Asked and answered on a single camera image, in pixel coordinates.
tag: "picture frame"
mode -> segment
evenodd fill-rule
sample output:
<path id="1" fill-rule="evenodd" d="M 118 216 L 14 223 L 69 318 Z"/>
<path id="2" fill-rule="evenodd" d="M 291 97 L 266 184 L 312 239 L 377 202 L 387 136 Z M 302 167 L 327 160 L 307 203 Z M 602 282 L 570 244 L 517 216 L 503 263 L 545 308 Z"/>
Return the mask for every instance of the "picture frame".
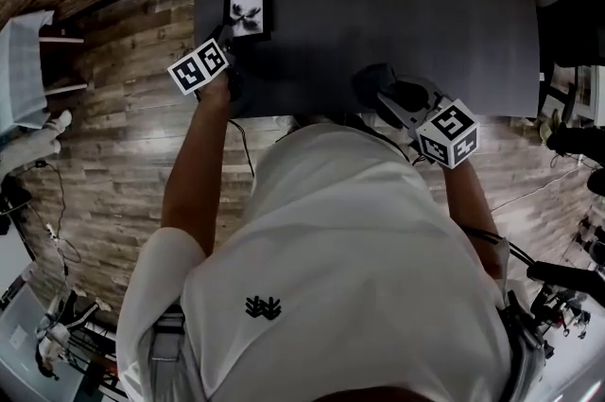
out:
<path id="1" fill-rule="evenodd" d="M 273 30 L 272 0 L 224 0 L 223 24 L 233 27 L 235 43 L 269 41 Z"/>

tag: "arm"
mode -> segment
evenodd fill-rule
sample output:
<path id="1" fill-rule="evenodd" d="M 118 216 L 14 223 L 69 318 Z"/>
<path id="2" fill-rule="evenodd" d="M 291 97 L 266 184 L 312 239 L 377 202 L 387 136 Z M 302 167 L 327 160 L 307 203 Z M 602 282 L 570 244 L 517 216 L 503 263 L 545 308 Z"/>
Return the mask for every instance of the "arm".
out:
<path id="1" fill-rule="evenodd" d="M 443 176 L 450 218 L 460 226 L 497 234 L 490 207 L 471 162 L 465 160 L 454 169 L 444 168 Z M 493 279 L 502 279 L 503 266 L 493 245 L 478 237 L 468 237 L 486 273 Z"/>
<path id="2" fill-rule="evenodd" d="M 206 255 L 215 246 L 229 98 L 224 73 L 202 90 L 201 102 L 168 178 L 162 205 L 162 227 L 185 231 Z"/>

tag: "black logo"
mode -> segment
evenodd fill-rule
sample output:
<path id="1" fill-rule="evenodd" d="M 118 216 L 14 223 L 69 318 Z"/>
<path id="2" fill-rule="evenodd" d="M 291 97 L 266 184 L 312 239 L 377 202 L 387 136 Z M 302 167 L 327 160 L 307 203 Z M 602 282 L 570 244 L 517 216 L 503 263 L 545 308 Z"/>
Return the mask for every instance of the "black logo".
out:
<path id="1" fill-rule="evenodd" d="M 273 301 L 273 298 L 268 299 L 268 303 L 260 299 L 258 296 L 246 298 L 246 312 L 253 318 L 264 316 L 269 321 L 275 320 L 282 313 L 280 300 Z"/>
<path id="2" fill-rule="evenodd" d="M 459 138 L 463 132 L 473 126 L 473 120 L 456 106 L 451 106 L 443 113 L 438 114 L 434 119 L 431 119 L 431 123 L 450 141 Z"/>
<path id="3" fill-rule="evenodd" d="M 206 66 L 206 70 L 210 76 L 213 76 L 225 64 L 225 61 L 213 43 L 209 43 L 202 48 L 198 52 L 198 57 L 201 63 Z"/>
<path id="4" fill-rule="evenodd" d="M 199 70 L 196 61 L 189 58 L 187 61 L 181 62 L 175 66 L 172 71 L 177 76 L 184 91 L 194 89 L 196 85 L 206 80 L 203 73 Z"/>

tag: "floor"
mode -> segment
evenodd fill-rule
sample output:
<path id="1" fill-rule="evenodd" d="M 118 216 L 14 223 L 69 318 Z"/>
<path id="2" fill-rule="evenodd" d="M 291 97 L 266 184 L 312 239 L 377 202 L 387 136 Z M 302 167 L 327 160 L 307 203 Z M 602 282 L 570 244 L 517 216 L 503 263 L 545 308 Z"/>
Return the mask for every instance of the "floor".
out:
<path id="1" fill-rule="evenodd" d="M 74 123 L 61 137 L 60 154 L 48 161 L 62 176 L 67 208 L 61 236 L 81 255 L 80 263 L 68 262 L 69 283 L 108 301 L 114 308 L 108 321 L 115 323 L 138 253 L 159 226 L 165 182 L 196 106 L 165 71 L 193 47 L 193 0 L 122 0 L 80 19 L 77 26 L 86 44 L 76 68 L 89 89 L 51 103 L 54 111 L 71 107 Z M 253 162 L 287 130 L 284 118 L 240 124 Z M 402 145 L 407 141 L 379 122 L 377 129 Z M 585 267 L 586 257 L 569 246 L 593 199 L 585 187 L 590 170 L 571 159 L 552 159 L 526 120 L 481 118 L 481 147 L 473 163 L 496 209 L 501 234 L 535 258 Z M 440 169 L 427 163 L 418 168 L 435 201 L 446 208 Z M 22 179 L 43 222 L 56 226 L 61 213 L 57 175 L 49 168 L 32 169 Z M 237 229 L 251 180 L 239 132 L 230 125 L 219 244 Z M 31 210 L 26 220 L 26 241 L 40 265 L 31 284 L 48 300 L 62 284 L 59 258 Z M 76 257 L 69 246 L 63 249 Z M 511 277 L 524 277 L 516 261 L 510 268 Z M 535 286 L 527 285 L 535 292 Z"/>

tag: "desk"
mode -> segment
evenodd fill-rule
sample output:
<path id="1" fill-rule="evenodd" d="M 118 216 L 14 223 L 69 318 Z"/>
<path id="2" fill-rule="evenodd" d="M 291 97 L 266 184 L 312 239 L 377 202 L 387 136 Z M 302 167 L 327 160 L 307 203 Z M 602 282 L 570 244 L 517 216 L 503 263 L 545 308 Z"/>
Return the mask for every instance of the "desk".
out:
<path id="1" fill-rule="evenodd" d="M 222 18 L 223 0 L 196 0 L 196 41 Z M 536 115 L 534 0 L 274 0 L 269 42 L 240 56 L 254 79 L 236 114 L 360 112 L 351 76 L 376 62 L 434 80 L 476 114 Z"/>

